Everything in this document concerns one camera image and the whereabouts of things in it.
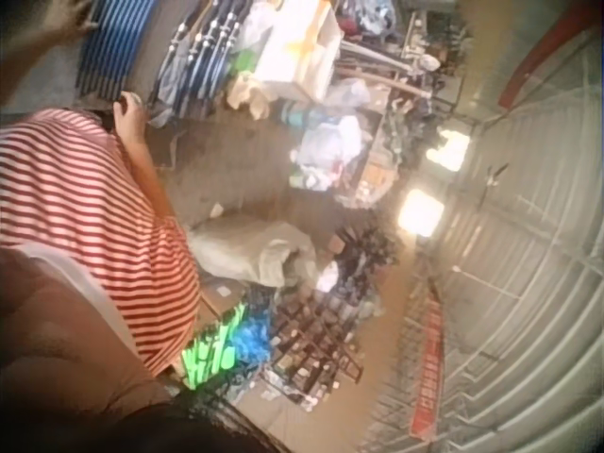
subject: blue object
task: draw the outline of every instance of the blue object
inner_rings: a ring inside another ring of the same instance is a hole
[[[230,338],[237,361],[258,365],[271,359],[269,338],[271,319],[269,310],[243,321]]]
[[[80,95],[97,92],[119,98],[158,0],[99,0],[93,19],[99,29],[84,43],[76,86]]]

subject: hair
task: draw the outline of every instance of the hair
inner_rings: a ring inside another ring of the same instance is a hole
[[[123,418],[3,406],[0,423],[3,450],[14,453],[289,452],[224,401],[219,410],[191,411],[172,402]]]

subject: white sack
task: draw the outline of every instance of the white sack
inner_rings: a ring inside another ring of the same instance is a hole
[[[318,278],[312,241],[285,222],[230,216],[204,224],[188,240],[201,267],[217,277],[280,288],[285,285],[283,263],[297,251],[295,274],[313,285]]]

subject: red and white striped shirt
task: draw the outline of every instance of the red and white striped shirt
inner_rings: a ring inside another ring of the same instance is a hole
[[[0,245],[43,243],[85,266],[156,375],[193,333],[201,301],[174,218],[159,218],[117,139],[85,113],[44,110],[0,131]]]

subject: light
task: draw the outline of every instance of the light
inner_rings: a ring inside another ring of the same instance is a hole
[[[426,157],[451,172],[459,172],[470,145],[470,137],[454,130],[444,130],[441,135],[447,139],[446,145],[440,149],[429,149]]]
[[[398,216],[398,225],[411,234],[429,238],[441,221],[445,205],[424,192],[409,192]]]

